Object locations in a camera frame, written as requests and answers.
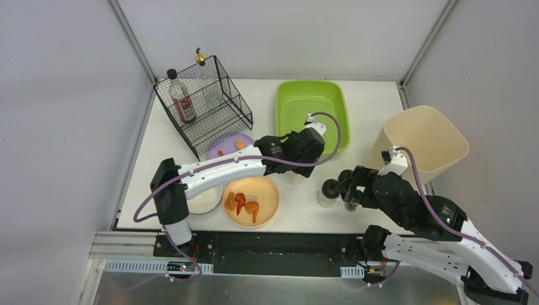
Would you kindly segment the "dark sauce bottle red label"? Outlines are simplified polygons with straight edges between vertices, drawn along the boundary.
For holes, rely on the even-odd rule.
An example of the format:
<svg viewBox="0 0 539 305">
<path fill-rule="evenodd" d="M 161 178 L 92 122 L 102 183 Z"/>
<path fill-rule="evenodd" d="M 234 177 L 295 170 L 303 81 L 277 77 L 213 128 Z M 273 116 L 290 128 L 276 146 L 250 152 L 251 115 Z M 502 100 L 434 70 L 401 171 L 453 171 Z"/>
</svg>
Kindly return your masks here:
<svg viewBox="0 0 539 305">
<path fill-rule="evenodd" d="M 173 105 L 184 123 L 190 123 L 196 119 L 196 112 L 188 92 L 187 86 L 178 78 L 175 69 L 169 69 L 167 76 L 170 81 L 168 94 L 172 99 Z"/>
</svg>

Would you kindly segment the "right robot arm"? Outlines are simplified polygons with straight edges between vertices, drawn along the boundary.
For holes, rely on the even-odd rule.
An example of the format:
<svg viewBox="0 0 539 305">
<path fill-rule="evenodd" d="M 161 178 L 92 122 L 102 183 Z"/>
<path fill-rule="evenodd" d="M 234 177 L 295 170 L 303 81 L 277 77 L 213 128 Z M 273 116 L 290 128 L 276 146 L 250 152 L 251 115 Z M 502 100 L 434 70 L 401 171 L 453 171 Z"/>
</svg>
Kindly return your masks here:
<svg viewBox="0 0 539 305">
<path fill-rule="evenodd" d="M 427 196 L 395 172 L 357 166 L 343 170 L 336 181 L 345 203 L 380 210 L 396 225 L 420 238 L 435 241 L 445 254 L 415 245 L 378 226 L 367 227 L 361 241 L 375 257 L 405 262 L 462 288 L 477 304 L 527 304 L 533 267 L 514 261 L 489 245 L 466 213 L 442 196 Z"/>
</svg>

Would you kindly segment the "red toy chicken wing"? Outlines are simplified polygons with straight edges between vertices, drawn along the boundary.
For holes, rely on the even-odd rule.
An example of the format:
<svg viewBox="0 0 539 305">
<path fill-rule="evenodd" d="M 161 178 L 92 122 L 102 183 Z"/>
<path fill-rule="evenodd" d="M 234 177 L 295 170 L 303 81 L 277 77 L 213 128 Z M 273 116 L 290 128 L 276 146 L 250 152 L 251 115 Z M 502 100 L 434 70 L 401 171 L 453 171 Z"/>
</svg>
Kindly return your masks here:
<svg viewBox="0 0 539 305">
<path fill-rule="evenodd" d="M 235 194 L 234 200 L 236 201 L 236 214 L 239 215 L 246 204 L 246 197 L 243 193 L 237 193 Z"/>
</svg>

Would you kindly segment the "orange toy bread piece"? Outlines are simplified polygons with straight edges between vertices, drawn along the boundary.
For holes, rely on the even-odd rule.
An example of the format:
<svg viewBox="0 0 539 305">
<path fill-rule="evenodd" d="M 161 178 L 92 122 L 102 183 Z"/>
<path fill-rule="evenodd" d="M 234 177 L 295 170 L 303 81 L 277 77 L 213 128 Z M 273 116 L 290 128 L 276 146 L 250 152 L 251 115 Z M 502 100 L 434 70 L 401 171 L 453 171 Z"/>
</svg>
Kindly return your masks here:
<svg viewBox="0 0 539 305">
<path fill-rule="evenodd" d="M 241 140 L 235 140 L 235 147 L 241 151 L 242 149 L 245 149 L 247 147 L 247 144 L 242 142 Z"/>
</svg>

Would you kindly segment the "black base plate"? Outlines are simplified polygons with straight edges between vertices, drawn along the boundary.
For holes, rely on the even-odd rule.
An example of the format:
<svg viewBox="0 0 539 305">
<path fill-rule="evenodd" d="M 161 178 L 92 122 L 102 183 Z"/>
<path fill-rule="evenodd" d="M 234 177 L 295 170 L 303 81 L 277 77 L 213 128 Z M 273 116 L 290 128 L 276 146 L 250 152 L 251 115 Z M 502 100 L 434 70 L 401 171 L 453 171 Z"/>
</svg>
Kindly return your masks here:
<svg viewBox="0 0 539 305">
<path fill-rule="evenodd" d="M 195 231 L 179 248 L 214 273 L 338 277 L 341 268 L 380 268 L 381 254 L 361 246 L 361 234 Z"/>
</svg>

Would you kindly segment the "black-lid spice jar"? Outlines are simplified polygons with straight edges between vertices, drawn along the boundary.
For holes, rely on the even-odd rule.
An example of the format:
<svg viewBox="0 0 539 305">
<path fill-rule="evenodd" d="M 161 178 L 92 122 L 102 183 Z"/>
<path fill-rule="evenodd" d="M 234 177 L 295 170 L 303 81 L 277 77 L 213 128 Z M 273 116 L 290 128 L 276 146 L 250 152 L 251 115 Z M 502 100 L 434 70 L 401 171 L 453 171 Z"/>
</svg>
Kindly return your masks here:
<svg viewBox="0 0 539 305">
<path fill-rule="evenodd" d="M 287 179 L 291 184 L 301 184 L 305 181 L 305 177 L 294 172 L 287 173 Z"/>
</svg>

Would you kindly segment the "black pepper grinder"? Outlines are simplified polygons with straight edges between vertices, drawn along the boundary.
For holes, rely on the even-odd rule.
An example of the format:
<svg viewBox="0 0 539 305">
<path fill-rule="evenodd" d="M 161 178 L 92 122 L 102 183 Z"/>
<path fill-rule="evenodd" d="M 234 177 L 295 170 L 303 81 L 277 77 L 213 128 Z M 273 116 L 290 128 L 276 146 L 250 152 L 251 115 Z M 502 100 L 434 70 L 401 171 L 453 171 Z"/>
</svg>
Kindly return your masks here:
<svg viewBox="0 0 539 305">
<path fill-rule="evenodd" d="M 356 211 L 361 199 L 362 199 L 361 191 L 354 191 L 354 192 L 347 193 L 343 199 L 345 203 L 345 209 L 349 212 Z"/>
</svg>

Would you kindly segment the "green plastic tub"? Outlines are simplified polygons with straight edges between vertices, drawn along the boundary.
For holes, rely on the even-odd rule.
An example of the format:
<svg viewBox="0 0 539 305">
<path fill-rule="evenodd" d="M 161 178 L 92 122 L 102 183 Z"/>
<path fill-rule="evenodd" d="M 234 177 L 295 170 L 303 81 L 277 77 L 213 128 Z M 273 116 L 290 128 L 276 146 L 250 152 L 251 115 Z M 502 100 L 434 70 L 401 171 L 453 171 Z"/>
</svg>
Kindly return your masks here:
<svg viewBox="0 0 539 305">
<path fill-rule="evenodd" d="M 334 116 L 341 127 L 341 153 L 350 145 L 350 124 L 344 93 L 330 81 L 295 80 L 281 83 L 276 89 L 275 134 L 283 136 L 304 127 L 308 114 L 326 112 Z"/>
</svg>

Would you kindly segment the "purple plate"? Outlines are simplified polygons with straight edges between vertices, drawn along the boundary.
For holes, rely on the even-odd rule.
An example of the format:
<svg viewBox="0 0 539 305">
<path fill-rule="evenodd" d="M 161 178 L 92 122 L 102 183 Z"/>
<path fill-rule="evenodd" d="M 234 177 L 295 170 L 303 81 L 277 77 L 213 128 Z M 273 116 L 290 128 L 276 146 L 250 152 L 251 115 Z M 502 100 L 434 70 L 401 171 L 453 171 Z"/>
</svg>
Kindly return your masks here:
<svg viewBox="0 0 539 305">
<path fill-rule="evenodd" d="M 210 143 L 209 150 L 205 154 L 205 159 L 214 159 L 220 156 L 219 151 L 223 154 L 231 154 L 238 150 L 236 141 L 243 142 L 246 146 L 254 143 L 254 140 L 244 133 L 227 133 L 217 137 Z"/>
</svg>

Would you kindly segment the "orange plate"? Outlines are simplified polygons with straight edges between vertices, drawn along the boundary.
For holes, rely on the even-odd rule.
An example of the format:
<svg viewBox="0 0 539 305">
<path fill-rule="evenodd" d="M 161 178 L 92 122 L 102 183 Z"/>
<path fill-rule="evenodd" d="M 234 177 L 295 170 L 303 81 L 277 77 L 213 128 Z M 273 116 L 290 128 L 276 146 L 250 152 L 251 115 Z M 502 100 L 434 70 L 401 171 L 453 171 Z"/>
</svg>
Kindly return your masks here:
<svg viewBox="0 0 539 305">
<path fill-rule="evenodd" d="M 229 192 L 243 193 L 246 197 L 246 202 L 257 201 L 259 203 L 259 213 L 256 223 L 252 222 L 251 214 L 248 214 L 244 207 L 239 215 L 236 211 L 228 211 L 224 207 L 224 200 Z M 230 183 L 225 188 L 222 197 L 222 207 L 228 219 L 236 225 L 254 229 L 261 227 L 271 221 L 278 211 L 280 203 L 280 195 L 276 185 L 266 177 L 247 178 Z"/>
</svg>

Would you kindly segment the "gold-top glass oil bottle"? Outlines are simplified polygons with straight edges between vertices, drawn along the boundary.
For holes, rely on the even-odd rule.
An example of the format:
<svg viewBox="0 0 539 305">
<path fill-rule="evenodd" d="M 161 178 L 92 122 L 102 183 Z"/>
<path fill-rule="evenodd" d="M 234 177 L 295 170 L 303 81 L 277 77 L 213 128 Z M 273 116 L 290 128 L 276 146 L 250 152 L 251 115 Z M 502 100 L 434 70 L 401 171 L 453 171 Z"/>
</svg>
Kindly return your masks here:
<svg viewBox="0 0 539 305">
<path fill-rule="evenodd" d="M 201 94 L 207 109 L 212 110 L 221 103 L 219 78 L 210 66 L 211 61 L 201 52 L 201 48 L 196 49 L 195 60 L 198 64 L 197 80 Z"/>
</svg>

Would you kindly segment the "orange toy drumstick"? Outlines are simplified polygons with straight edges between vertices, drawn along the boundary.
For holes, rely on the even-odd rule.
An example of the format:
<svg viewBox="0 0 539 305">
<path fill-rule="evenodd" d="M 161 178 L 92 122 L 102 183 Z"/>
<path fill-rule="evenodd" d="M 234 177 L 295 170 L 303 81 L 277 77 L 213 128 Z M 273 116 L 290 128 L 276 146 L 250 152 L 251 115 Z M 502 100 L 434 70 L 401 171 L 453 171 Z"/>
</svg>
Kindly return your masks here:
<svg viewBox="0 0 539 305">
<path fill-rule="evenodd" d="M 244 205 L 244 209 L 248 214 L 252 216 L 252 222 L 256 223 L 259 213 L 259 203 L 257 201 L 249 201 Z"/>
</svg>

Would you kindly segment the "black-lid glass jar front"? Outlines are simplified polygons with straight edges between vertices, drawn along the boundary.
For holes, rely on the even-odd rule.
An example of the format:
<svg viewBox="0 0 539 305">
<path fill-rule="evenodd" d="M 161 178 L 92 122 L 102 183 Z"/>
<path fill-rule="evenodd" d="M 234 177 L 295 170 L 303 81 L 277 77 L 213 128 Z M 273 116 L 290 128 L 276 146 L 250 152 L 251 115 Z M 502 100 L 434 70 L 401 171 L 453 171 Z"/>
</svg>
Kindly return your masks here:
<svg viewBox="0 0 539 305">
<path fill-rule="evenodd" d="M 327 179 L 321 186 L 318 194 L 318 204 L 324 208 L 332 207 L 340 197 L 339 182 L 335 179 Z"/>
</svg>

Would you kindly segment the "white floral bowl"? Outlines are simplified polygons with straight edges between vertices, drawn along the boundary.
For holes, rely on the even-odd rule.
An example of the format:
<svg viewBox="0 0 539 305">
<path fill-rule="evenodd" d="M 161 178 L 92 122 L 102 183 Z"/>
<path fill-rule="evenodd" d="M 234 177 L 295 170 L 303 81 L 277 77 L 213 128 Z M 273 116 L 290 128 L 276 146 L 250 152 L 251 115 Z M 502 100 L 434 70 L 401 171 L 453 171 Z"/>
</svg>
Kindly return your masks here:
<svg viewBox="0 0 539 305">
<path fill-rule="evenodd" d="M 187 200 L 189 213 L 205 214 L 211 211 L 221 202 L 222 193 L 222 186 L 219 186 Z"/>
</svg>

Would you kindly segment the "fried toy nugget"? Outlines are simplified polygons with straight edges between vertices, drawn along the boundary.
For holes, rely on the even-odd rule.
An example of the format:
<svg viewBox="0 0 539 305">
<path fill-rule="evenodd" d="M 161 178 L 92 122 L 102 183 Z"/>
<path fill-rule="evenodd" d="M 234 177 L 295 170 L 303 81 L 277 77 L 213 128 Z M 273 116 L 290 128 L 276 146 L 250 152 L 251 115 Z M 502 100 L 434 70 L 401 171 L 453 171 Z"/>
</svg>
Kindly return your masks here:
<svg viewBox="0 0 539 305">
<path fill-rule="evenodd" d="M 229 192 L 227 198 L 224 200 L 224 207 L 228 211 L 235 211 L 237 207 L 237 201 L 235 200 L 234 192 Z"/>
</svg>

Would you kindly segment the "beige waste bin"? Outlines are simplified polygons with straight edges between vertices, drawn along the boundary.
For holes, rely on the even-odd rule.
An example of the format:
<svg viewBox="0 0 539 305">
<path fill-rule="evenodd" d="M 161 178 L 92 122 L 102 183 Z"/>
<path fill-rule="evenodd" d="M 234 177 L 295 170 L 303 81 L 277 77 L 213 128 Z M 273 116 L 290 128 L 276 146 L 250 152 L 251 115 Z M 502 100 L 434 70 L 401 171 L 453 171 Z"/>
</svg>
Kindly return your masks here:
<svg viewBox="0 0 539 305">
<path fill-rule="evenodd" d="M 391 146 L 406 147 L 412 152 L 423 185 L 469 152 L 467 140 L 452 122 L 427 105 L 412 107 L 386 120 L 364 166 L 382 169 L 381 152 Z"/>
</svg>

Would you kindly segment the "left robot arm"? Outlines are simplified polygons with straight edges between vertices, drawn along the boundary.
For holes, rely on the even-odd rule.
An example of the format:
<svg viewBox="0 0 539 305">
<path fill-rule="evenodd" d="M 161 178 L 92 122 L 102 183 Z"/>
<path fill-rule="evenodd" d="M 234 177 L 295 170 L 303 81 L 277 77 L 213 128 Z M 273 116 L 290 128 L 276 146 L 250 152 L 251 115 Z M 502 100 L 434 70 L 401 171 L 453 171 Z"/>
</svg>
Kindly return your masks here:
<svg viewBox="0 0 539 305">
<path fill-rule="evenodd" d="M 161 162 L 151 183 L 150 198 L 170 244 L 191 241 L 187 201 L 230 182 L 293 171 L 308 178 L 320 164 L 326 127 L 307 124 L 284 137 L 264 136 L 245 149 L 201 163 L 176 165 L 173 158 Z"/>
</svg>

